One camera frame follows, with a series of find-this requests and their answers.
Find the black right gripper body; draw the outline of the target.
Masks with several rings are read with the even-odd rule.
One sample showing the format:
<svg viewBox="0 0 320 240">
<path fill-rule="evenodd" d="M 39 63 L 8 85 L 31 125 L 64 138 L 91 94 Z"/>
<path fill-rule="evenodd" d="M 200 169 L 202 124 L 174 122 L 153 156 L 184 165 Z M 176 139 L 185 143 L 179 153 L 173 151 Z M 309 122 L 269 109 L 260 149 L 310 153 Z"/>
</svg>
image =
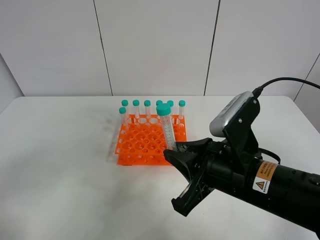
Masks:
<svg viewBox="0 0 320 240">
<path fill-rule="evenodd" d="M 223 141 L 207 147 L 198 173 L 204 172 L 211 188 L 228 194 L 239 194 L 249 181 L 251 169 L 261 157 L 251 125 L 260 112 L 256 98 L 249 98 L 222 130 Z"/>
</svg>

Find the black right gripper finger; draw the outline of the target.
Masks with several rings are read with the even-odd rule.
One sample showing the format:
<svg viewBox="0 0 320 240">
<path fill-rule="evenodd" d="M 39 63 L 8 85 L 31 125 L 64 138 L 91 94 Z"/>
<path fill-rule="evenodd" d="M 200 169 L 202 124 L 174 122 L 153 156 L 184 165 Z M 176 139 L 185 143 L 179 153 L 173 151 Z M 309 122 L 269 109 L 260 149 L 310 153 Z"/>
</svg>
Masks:
<svg viewBox="0 0 320 240">
<path fill-rule="evenodd" d="M 182 216 L 187 217 L 213 190 L 214 188 L 208 186 L 205 181 L 205 173 L 200 172 L 194 176 L 177 198 L 171 200 L 173 209 Z"/>
<path fill-rule="evenodd" d="M 213 140 L 204 138 L 196 141 L 176 142 L 176 150 L 165 149 L 165 160 L 175 167 L 190 183 L 203 162 L 204 154 Z"/>
</svg>

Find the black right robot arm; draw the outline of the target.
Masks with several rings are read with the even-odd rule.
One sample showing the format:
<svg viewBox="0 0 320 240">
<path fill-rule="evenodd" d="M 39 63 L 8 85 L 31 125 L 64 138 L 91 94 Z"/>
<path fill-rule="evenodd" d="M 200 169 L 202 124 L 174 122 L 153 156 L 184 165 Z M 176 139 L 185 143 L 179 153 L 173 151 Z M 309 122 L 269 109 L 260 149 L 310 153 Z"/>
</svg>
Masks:
<svg viewBox="0 0 320 240">
<path fill-rule="evenodd" d="M 188 181 L 171 203 L 187 216 L 212 191 L 218 190 L 318 234 L 320 177 L 317 174 L 265 161 L 251 125 L 260 112 L 248 98 L 222 129 L 223 141 L 204 138 L 178 142 L 163 154 Z"/>
</svg>

